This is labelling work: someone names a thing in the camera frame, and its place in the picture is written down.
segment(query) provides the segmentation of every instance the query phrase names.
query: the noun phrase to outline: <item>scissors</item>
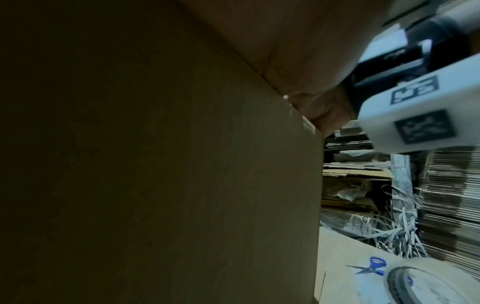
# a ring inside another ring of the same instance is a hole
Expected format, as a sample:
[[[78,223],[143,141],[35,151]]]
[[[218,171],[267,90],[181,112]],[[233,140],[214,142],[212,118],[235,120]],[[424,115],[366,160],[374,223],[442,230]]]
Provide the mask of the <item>scissors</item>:
[[[382,259],[381,257],[377,256],[371,256],[370,257],[370,266],[369,267],[360,267],[360,266],[352,266],[352,265],[347,265],[348,267],[356,268],[356,269],[361,269],[359,272],[356,274],[363,274],[363,273],[376,273],[379,275],[384,275],[385,271],[383,270],[378,270],[378,268],[383,268],[387,266],[387,261]]]

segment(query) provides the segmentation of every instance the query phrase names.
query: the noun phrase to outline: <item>table surface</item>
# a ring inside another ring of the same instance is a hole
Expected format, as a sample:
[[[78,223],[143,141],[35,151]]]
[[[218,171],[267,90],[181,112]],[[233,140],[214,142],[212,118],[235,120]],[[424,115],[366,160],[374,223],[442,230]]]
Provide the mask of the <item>table surface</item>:
[[[320,227],[314,297],[319,304],[387,304],[390,302],[383,276],[375,273],[355,274],[367,267],[371,256],[391,264],[401,257],[369,246],[347,236]]]

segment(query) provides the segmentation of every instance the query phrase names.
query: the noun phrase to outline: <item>brown cardboard panel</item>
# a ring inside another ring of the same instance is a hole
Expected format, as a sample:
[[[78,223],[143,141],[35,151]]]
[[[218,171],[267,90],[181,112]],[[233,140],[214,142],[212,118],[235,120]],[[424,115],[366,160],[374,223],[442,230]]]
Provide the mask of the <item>brown cardboard panel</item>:
[[[322,134],[175,3],[22,14],[0,302],[310,304]]]

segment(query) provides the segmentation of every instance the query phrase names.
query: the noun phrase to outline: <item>stacked cardboard sheet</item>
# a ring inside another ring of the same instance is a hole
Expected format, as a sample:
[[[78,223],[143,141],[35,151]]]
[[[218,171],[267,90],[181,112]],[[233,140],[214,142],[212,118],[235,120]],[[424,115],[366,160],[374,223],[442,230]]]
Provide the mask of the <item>stacked cardboard sheet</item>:
[[[418,205],[419,236],[430,256],[480,279],[480,146],[429,153]]]

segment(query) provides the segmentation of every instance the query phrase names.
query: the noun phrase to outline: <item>skin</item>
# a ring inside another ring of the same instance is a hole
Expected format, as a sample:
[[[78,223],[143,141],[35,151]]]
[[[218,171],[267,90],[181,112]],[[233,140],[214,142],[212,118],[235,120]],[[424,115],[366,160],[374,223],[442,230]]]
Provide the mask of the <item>skin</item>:
[[[355,115],[339,83],[385,21],[392,0],[180,0],[324,136]]]

